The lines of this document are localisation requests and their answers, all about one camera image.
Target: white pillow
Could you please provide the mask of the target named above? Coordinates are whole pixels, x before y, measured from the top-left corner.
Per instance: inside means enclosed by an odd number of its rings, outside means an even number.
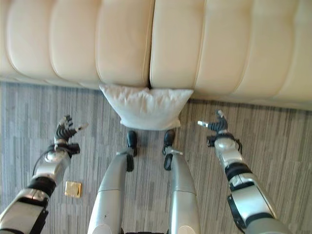
[[[166,130],[180,127],[178,119],[193,90],[132,88],[101,84],[112,108],[121,117],[120,123],[144,130]]]

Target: cream leather sofa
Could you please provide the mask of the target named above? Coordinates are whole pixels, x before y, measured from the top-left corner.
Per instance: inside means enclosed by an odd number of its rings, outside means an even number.
[[[0,80],[312,110],[312,0],[0,0]]]

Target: black joint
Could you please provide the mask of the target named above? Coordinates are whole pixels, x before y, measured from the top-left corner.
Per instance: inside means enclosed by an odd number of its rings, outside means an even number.
[[[135,168],[135,162],[133,160],[133,156],[127,154],[127,172],[133,171]]]
[[[228,200],[228,203],[229,203],[229,206],[230,206],[230,209],[231,209],[231,213],[232,213],[235,225],[240,230],[245,229],[246,225],[245,225],[242,217],[240,216],[240,213],[238,212],[238,209],[237,209],[237,207],[235,205],[235,202],[233,200],[232,195],[229,195],[227,200]]]
[[[235,162],[228,165],[225,169],[225,175],[230,181],[234,176],[242,173],[252,173],[249,167],[244,163]]]
[[[237,186],[233,186],[233,184],[231,183],[230,184],[230,190],[231,192],[234,192],[236,190],[239,190],[239,189],[244,189],[244,188],[247,188],[249,186],[253,186],[254,183],[253,182],[247,182],[247,183],[243,183],[243,184],[240,184],[240,185],[237,185]]]
[[[48,194],[49,197],[51,197],[55,187],[55,182],[47,177],[37,177],[32,179],[30,184],[27,186],[28,189],[41,190]]]
[[[214,147],[215,146],[215,139],[216,139],[216,136],[207,136],[208,147]]]
[[[48,206],[48,199],[47,198],[45,198],[43,201],[38,201],[38,200],[31,199],[28,197],[22,197],[18,201],[23,202],[23,203],[27,203],[27,204],[31,204],[31,205],[35,205],[35,206],[42,206],[44,208],[47,208],[47,206]]]
[[[171,163],[172,163],[173,154],[167,154],[164,162],[164,169],[166,171],[171,171]]]
[[[10,229],[10,228],[0,229],[0,233],[2,233],[1,231],[6,231],[5,233],[12,233],[12,234],[25,234],[19,230],[14,230],[14,229]]]
[[[255,221],[257,219],[261,218],[274,218],[271,214],[269,213],[258,213],[254,214],[246,219],[246,226],[248,226],[252,221]]]
[[[231,133],[220,133],[220,134],[217,134],[215,136],[215,140],[217,140],[218,138],[230,138],[232,140],[235,140],[234,136]]]
[[[49,212],[47,210],[42,210],[39,214],[35,224],[33,225],[33,228],[30,230],[29,234],[38,234],[41,233],[44,225],[45,225],[45,219],[47,218]]]
[[[127,134],[128,147],[134,150],[133,156],[137,156],[137,134],[135,131],[129,131]]]
[[[176,137],[176,133],[173,129],[166,131],[164,137],[164,146],[162,147],[162,154],[166,155],[166,148],[172,146]]]
[[[68,149],[67,152],[70,158],[72,157],[72,155],[76,155],[80,153],[80,147],[78,143],[67,145],[67,149]]]

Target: floor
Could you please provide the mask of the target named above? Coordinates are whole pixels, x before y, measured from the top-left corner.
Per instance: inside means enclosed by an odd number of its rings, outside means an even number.
[[[30,181],[56,124],[71,114],[75,124],[90,124],[74,137],[81,153],[72,158],[64,176],[64,181],[82,183],[82,197],[66,197],[65,183],[60,184],[42,233],[85,234],[99,183],[115,152],[125,146],[128,129],[100,91],[9,83],[1,83],[0,89],[0,209]],[[243,155],[269,191],[280,219],[294,233],[312,233],[312,112],[190,100],[181,112],[175,145],[185,153],[194,177],[202,233],[239,233],[226,201],[227,180],[214,150],[206,145],[211,132],[196,124],[214,120],[219,108],[228,117],[229,130],[243,143]],[[163,169],[164,131],[137,134],[139,152],[135,170],[126,177],[123,228],[166,232],[170,173]]]

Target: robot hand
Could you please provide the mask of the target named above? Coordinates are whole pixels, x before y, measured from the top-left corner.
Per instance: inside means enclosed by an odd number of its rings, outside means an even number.
[[[54,135],[55,143],[67,143],[78,131],[88,127],[88,124],[81,125],[77,128],[71,128],[73,125],[70,115],[65,116],[58,124],[57,130]]]

